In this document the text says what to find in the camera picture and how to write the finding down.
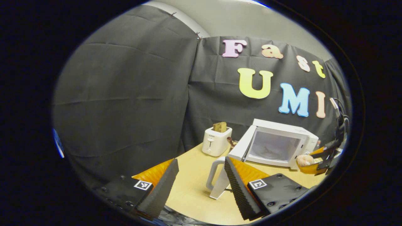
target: white microwave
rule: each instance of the white microwave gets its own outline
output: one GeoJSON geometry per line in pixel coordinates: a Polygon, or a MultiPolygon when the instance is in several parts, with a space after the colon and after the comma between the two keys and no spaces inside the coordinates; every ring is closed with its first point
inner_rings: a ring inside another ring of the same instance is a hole
{"type": "Polygon", "coordinates": [[[318,137],[298,126],[254,119],[230,152],[238,160],[298,169],[296,156],[311,153],[318,137]]]}

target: black foam pad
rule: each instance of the black foam pad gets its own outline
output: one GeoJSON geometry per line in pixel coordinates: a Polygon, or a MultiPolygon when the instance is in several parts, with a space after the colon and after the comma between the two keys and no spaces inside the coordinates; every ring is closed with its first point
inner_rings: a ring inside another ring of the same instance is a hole
{"type": "Polygon", "coordinates": [[[122,175],[96,191],[108,202],[126,212],[131,212],[147,197],[153,187],[152,183],[122,175]]]}
{"type": "Polygon", "coordinates": [[[243,219],[254,220],[263,216],[264,213],[247,190],[229,157],[225,158],[225,171],[243,219]]]}
{"type": "Polygon", "coordinates": [[[138,211],[146,214],[144,217],[158,218],[168,200],[177,173],[178,162],[174,159],[153,191],[137,207],[138,211]]]}
{"type": "Polygon", "coordinates": [[[268,214],[285,207],[308,190],[281,173],[251,181],[247,186],[267,208],[268,214]]]}

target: gray wall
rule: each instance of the gray wall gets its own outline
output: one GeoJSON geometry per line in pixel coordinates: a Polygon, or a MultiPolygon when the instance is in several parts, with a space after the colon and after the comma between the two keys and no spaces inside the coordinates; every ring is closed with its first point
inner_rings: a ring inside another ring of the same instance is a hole
{"type": "Polygon", "coordinates": [[[157,0],[195,20],[211,37],[248,36],[282,41],[324,61],[329,51],[307,30],[270,8],[237,0],[157,0]]]}

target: letter u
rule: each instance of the letter u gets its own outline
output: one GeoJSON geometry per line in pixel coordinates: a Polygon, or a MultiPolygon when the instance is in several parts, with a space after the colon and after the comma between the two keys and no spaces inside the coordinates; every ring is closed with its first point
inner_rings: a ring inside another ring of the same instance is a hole
{"type": "Polygon", "coordinates": [[[271,77],[273,76],[272,72],[260,71],[260,75],[263,77],[263,87],[261,90],[255,90],[252,87],[252,76],[255,74],[255,71],[249,68],[239,68],[237,71],[240,73],[239,88],[245,96],[262,99],[269,95],[271,91],[271,77]]]}

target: screw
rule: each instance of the screw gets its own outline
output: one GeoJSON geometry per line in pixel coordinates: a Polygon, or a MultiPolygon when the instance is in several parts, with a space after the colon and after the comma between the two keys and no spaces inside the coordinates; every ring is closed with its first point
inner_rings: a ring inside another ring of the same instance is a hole
{"type": "Polygon", "coordinates": [[[127,201],[127,202],[126,202],[126,205],[127,205],[127,206],[131,206],[131,207],[134,206],[134,204],[133,204],[132,202],[130,202],[130,201],[127,201]]]}

